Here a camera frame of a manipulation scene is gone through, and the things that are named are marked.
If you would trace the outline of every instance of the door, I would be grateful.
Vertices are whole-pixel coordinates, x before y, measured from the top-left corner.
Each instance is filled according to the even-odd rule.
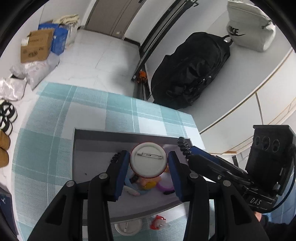
[[[86,29],[122,38],[144,2],[143,0],[97,0]]]

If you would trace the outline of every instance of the metal bolt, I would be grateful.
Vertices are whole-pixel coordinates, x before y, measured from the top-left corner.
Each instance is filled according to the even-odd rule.
[[[198,178],[198,174],[195,173],[195,172],[190,173],[189,176],[190,176],[191,178],[193,178],[193,179]]]
[[[226,186],[226,187],[229,187],[231,185],[231,182],[228,181],[228,180],[224,180],[223,185]]]
[[[107,177],[108,177],[108,174],[105,173],[105,172],[103,172],[103,173],[101,173],[101,174],[99,175],[99,178],[100,178],[100,179],[106,179]]]
[[[67,183],[66,183],[66,185],[67,185],[67,187],[72,187],[72,186],[74,186],[74,181],[68,181]]]

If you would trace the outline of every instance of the bag strap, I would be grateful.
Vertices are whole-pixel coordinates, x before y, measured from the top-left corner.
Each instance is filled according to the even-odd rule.
[[[226,38],[229,38],[229,34],[228,35],[225,35],[224,37],[222,37],[223,40],[225,40]],[[229,46],[233,43],[233,40],[230,38],[230,41],[229,42],[226,42],[229,44]]]

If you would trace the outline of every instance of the black bag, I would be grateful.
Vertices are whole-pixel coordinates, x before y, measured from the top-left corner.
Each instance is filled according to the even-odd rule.
[[[193,33],[166,55],[151,80],[154,103],[175,110],[192,105],[229,58],[227,37]]]

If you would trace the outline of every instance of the cable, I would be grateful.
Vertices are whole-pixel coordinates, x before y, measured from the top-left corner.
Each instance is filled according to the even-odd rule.
[[[285,195],[285,197],[280,201],[280,203],[276,206],[274,206],[272,209],[264,212],[264,213],[270,213],[272,211],[274,211],[275,209],[277,209],[278,207],[280,207],[284,201],[286,201],[286,199],[288,198],[288,196],[290,195],[293,187],[294,187],[294,184],[295,184],[295,179],[296,179],[296,153],[294,152],[294,156],[293,156],[293,161],[294,161],[294,175],[293,175],[293,180],[292,180],[292,183],[291,183],[291,186],[287,192],[287,194]]]

